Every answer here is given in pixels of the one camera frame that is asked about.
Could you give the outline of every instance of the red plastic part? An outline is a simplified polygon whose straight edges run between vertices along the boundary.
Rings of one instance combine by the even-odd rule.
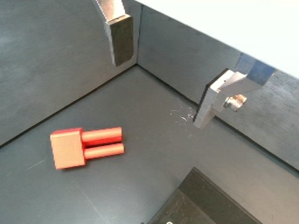
[[[82,133],[82,142],[86,146],[122,142],[122,128],[99,129]]]
[[[51,134],[51,147],[57,169],[85,165],[86,159],[125,153],[121,142],[122,128],[83,132],[83,128],[57,130]],[[89,148],[98,144],[111,144]]]
[[[114,156],[118,154],[123,154],[125,151],[125,145],[122,143],[114,143],[110,145],[89,148],[85,150],[85,158],[103,158],[109,156]]]

